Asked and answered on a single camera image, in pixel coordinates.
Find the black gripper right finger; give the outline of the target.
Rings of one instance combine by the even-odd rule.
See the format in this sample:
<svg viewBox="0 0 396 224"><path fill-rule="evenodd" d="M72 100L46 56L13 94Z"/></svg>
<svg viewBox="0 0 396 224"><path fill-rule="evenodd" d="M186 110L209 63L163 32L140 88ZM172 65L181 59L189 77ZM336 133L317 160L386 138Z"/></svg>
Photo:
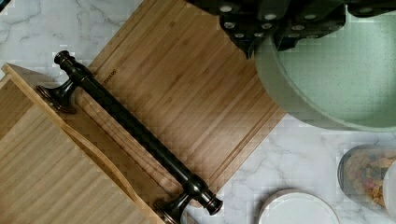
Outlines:
<svg viewBox="0 0 396 224"><path fill-rule="evenodd" d="M338 31L346 24L347 13L370 18L392 12L395 6L395 0L291 0L274 32L276 49L292 49L299 40Z"/></svg>

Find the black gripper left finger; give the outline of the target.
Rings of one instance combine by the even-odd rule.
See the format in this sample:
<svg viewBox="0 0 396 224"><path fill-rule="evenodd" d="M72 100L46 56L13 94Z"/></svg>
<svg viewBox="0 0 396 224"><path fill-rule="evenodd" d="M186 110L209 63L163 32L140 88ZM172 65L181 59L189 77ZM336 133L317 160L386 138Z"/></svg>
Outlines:
<svg viewBox="0 0 396 224"><path fill-rule="evenodd" d="M219 17L219 25L247 59L285 18L291 0L186 0Z"/></svg>

